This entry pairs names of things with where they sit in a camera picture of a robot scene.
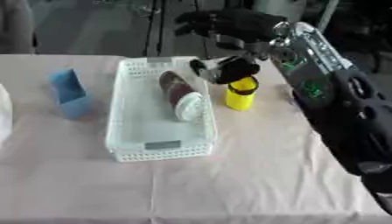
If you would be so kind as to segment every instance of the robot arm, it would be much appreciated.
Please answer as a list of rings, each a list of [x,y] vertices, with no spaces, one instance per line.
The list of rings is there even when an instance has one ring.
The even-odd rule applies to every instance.
[[[311,126],[340,164],[361,176],[379,205],[392,214],[392,104],[317,29],[250,10],[186,13],[178,22],[185,23],[178,35],[215,32],[247,42],[270,41],[269,56]],[[229,58],[214,71],[200,63],[192,67],[200,77],[225,84],[258,71],[252,55]]]

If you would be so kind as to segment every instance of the white bottle cap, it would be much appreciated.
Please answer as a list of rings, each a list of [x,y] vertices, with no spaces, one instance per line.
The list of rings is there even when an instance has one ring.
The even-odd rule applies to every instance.
[[[174,109],[176,117],[183,122],[189,122],[197,118],[201,115],[202,111],[203,96],[198,92],[184,95]]]

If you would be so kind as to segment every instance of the white tablecloth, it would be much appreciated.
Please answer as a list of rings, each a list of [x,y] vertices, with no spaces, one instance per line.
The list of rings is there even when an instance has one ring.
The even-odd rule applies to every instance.
[[[346,174],[262,63],[248,112],[211,87],[215,153],[120,164],[104,148],[120,57],[0,56],[14,132],[0,150],[0,221],[26,223],[391,223]],[[79,121],[56,108],[48,75],[74,68],[94,102]]]

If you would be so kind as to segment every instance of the white object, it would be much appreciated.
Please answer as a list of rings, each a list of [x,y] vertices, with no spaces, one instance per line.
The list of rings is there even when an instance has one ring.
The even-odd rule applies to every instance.
[[[176,117],[183,122],[190,122],[203,112],[203,95],[193,92],[184,95],[174,109]]]
[[[12,132],[12,103],[10,95],[0,83],[0,148]]]
[[[194,75],[189,67],[192,59],[126,59],[120,62],[106,135],[106,146],[117,161],[189,158],[212,152],[217,137],[214,112],[206,82]],[[175,112],[158,82],[166,71],[181,75],[198,92],[186,95]],[[202,110],[199,116],[197,108]],[[176,116],[191,121],[181,122]]]

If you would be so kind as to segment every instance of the brown bottle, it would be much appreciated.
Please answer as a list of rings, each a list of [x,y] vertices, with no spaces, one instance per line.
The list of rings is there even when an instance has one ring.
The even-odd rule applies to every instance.
[[[177,118],[191,121],[202,112],[202,95],[172,71],[159,78],[159,84],[172,105]]]

